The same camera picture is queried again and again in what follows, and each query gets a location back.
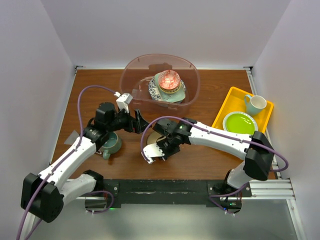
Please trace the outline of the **brown beige bowl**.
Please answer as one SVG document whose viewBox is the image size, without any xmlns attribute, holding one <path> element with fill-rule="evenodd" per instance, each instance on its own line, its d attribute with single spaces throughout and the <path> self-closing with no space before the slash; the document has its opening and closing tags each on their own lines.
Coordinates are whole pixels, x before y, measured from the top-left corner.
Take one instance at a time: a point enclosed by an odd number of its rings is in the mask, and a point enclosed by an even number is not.
<svg viewBox="0 0 320 240">
<path fill-rule="evenodd" d="M 166 137 L 159 134 L 158 132 L 153 131 L 147 138 L 146 140 L 146 144 L 147 145 L 151 145 L 151 144 L 155 144 L 163 139 L 165 139 Z"/>
</svg>

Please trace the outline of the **mint green rectangular dish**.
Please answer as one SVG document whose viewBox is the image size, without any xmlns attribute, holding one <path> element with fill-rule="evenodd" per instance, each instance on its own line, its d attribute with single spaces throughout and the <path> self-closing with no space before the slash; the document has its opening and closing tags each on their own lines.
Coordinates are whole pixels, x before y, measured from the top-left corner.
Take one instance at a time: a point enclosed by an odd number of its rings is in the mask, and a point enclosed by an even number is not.
<svg viewBox="0 0 320 240">
<path fill-rule="evenodd" d="M 163 102 L 169 102 L 169 103 L 181 103 L 186 97 L 184 82 L 182 80 L 180 81 L 179 89 L 177 91 L 175 91 L 174 93 L 166 93 L 165 91 L 163 91 L 161 89 L 161 87 L 158 83 L 159 75 L 160 75 L 160 73 L 157 73 L 154 76 L 154 83 L 155 83 L 157 91 L 161 97 L 161 100 Z"/>
</svg>

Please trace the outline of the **red patterned bowl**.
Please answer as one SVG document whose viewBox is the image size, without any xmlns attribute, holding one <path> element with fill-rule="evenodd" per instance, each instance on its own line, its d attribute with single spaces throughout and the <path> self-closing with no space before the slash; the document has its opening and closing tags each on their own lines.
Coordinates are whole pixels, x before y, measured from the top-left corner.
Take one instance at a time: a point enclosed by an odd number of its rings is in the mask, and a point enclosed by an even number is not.
<svg viewBox="0 0 320 240">
<path fill-rule="evenodd" d="M 164 70 L 159 73 L 159 86 L 165 89 L 174 89 L 180 85 L 181 78 L 174 70 Z"/>
</svg>

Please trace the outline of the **pink translucent plastic bin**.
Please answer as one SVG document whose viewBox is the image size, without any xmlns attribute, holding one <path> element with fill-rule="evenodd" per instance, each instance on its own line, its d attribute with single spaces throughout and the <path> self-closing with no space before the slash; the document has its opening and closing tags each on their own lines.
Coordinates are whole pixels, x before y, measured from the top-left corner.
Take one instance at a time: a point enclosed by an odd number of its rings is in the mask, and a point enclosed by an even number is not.
<svg viewBox="0 0 320 240">
<path fill-rule="evenodd" d="M 200 92 L 200 74 L 188 60 L 169 54 L 145 54 L 128 63 L 120 90 L 132 95 L 141 112 L 184 116 Z"/>
</svg>

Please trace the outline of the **teal ceramic cup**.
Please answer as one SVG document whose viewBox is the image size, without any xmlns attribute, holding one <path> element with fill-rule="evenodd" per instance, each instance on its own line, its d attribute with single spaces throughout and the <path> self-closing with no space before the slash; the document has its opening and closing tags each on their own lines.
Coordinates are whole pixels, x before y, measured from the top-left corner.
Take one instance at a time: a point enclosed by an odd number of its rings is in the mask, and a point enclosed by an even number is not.
<svg viewBox="0 0 320 240">
<path fill-rule="evenodd" d="M 110 132 L 108 137 L 109 139 L 99 149 L 104 160 L 108 160 L 111 155 L 117 153 L 122 147 L 122 139 L 116 132 Z"/>
</svg>

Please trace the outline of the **aluminium frame rail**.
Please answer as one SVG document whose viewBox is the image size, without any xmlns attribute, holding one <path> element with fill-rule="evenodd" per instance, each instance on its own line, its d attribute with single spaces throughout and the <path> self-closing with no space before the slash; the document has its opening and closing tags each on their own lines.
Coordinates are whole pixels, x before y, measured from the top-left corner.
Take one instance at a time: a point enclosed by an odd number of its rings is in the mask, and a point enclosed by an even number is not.
<svg viewBox="0 0 320 240">
<path fill-rule="evenodd" d="M 250 189 L 252 199 L 286 200 L 297 239 L 307 239 L 303 222 L 297 208 L 295 192 L 290 179 L 269 179 L 267 181 L 251 180 Z"/>
</svg>

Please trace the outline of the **blue floral plate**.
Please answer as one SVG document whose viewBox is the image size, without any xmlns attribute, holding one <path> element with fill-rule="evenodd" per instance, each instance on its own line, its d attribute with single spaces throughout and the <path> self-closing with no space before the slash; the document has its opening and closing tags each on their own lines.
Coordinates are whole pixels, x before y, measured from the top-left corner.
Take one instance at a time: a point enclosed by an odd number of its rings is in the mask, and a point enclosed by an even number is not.
<svg viewBox="0 0 320 240">
<path fill-rule="evenodd" d="M 148 93 L 153 100 L 162 102 L 161 96 L 155 86 L 154 77 L 152 77 L 148 83 Z"/>
</svg>

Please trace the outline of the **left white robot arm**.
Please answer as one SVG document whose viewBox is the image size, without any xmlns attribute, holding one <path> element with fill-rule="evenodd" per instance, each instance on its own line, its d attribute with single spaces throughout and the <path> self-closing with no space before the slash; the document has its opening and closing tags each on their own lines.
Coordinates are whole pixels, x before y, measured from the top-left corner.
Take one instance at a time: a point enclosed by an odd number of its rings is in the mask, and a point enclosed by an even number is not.
<svg viewBox="0 0 320 240">
<path fill-rule="evenodd" d="M 111 102 L 101 103 L 82 134 L 58 160 L 41 173 L 29 173 L 24 178 L 20 206 L 51 223 L 63 207 L 77 197 L 88 193 L 99 196 L 104 190 L 104 178 L 93 170 L 86 170 L 69 185 L 65 183 L 85 160 L 109 140 L 111 133 L 119 130 L 142 133 L 149 123 L 139 109 L 135 109 L 134 114 L 131 116 L 125 109 L 115 108 Z"/>
</svg>

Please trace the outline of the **light blue mug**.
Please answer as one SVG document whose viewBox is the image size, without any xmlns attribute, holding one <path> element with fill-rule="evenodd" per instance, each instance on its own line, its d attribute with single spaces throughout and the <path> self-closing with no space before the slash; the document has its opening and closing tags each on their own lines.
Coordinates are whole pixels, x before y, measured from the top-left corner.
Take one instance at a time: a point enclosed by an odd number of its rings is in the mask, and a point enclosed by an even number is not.
<svg viewBox="0 0 320 240">
<path fill-rule="evenodd" d="M 267 101 L 260 95 L 249 95 L 244 96 L 245 112 L 250 116 L 259 114 L 266 106 Z"/>
</svg>

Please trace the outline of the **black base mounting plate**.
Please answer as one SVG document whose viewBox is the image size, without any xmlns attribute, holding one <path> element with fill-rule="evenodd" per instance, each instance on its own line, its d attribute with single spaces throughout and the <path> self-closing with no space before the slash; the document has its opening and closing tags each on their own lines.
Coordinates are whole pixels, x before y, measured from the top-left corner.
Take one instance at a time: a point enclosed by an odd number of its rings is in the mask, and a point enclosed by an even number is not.
<svg viewBox="0 0 320 240">
<path fill-rule="evenodd" d="M 86 196 L 84 205 L 88 211 L 101 211 L 107 207 L 120 208 L 124 204 L 146 205 L 205 205 L 213 208 L 215 201 L 224 209 L 237 213 L 242 207 L 242 198 L 252 196 L 250 184 L 243 190 L 223 200 L 213 195 L 232 193 L 224 190 L 223 180 L 151 180 L 151 179 L 105 179 L 104 190 L 114 196 L 114 201 L 105 193 Z"/>
</svg>

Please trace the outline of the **green plate white rim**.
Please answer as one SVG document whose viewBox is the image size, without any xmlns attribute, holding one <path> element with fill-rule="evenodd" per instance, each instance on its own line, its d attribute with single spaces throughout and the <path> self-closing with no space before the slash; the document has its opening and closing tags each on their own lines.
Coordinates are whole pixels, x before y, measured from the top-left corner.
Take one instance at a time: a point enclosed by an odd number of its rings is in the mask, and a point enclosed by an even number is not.
<svg viewBox="0 0 320 240">
<path fill-rule="evenodd" d="M 258 131 L 258 124 L 249 114 L 242 111 L 233 111 L 228 113 L 223 121 L 222 127 L 224 131 L 252 135 Z"/>
</svg>

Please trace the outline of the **yellow flower patterned bowl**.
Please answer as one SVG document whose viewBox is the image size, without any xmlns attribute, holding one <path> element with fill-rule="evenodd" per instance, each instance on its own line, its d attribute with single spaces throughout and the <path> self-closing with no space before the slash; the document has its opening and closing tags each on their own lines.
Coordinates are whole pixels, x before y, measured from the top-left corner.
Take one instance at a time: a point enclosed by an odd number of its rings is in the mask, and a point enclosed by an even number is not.
<svg viewBox="0 0 320 240">
<path fill-rule="evenodd" d="M 180 90 L 181 86 L 178 86 L 176 88 L 173 88 L 173 89 L 165 89 L 165 88 L 162 88 L 162 87 L 158 87 L 159 91 L 161 93 L 164 93 L 164 94 L 168 94 L 168 95 L 171 95 L 171 94 L 174 94 L 176 92 L 178 92 Z"/>
</svg>

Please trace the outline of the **yellow plastic tray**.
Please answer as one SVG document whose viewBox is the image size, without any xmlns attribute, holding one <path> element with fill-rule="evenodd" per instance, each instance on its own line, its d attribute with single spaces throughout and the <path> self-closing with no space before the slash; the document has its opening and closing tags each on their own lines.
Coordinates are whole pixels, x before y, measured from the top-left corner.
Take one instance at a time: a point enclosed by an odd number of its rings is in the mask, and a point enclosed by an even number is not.
<svg viewBox="0 0 320 240">
<path fill-rule="evenodd" d="M 239 89 L 237 87 L 231 87 L 229 89 L 228 94 L 226 95 L 226 98 L 212 124 L 213 128 L 224 130 L 223 129 L 223 119 L 225 116 L 231 112 L 244 112 L 246 113 L 246 105 L 244 102 L 244 96 L 245 95 L 251 95 L 242 89 Z M 257 115 L 251 116 L 256 121 L 258 126 L 258 131 L 265 133 L 267 129 L 267 125 L 270 119 L 270 116 L 272 114 L 272 110 L 274 108 L 274 104 L 268 100 L 267 106 Z"/>
</svg>

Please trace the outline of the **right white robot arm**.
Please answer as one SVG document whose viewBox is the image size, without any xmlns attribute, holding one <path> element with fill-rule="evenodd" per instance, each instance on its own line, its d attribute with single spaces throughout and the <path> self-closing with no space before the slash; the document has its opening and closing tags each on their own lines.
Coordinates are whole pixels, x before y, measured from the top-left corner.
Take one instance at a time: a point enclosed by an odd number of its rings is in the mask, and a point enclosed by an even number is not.
<svg viewBox="0 0 320 240">
<path fill-rule="evenodd" d="M 216 149 L 239 158 L 242 162 L 231 169 L 216 192 L 233 197 L 251 180 L 266 181 L 274 158 L 273 148 L 259 131 L 242 134 L 212 128 L 193 119 L 175 122 L 160 119 L 153 130 L 162 136 L 156 143 L 144 147 L 146 161 L 167 160 L 180 151 L 180 145 L 199 145 Z"/>
</svg>

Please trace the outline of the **white cream bowl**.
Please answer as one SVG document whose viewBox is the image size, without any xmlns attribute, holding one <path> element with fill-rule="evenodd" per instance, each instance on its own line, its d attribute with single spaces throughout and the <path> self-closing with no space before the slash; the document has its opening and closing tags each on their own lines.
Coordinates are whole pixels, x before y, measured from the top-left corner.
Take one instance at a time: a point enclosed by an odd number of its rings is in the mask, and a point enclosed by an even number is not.
<svg viewBox="0 0 320 240">
<path fill-rule="evenodd" d="M 166 89 L 166 88 L 160 87 L 160 90 L 167 93 L 167 94 L 173 94 L 173 93 L 179 91 L 180 88 L 181 88 L 181 85 L 177 86 L 176 88 L 172 88 L 172 89 Z"/>
</svg>

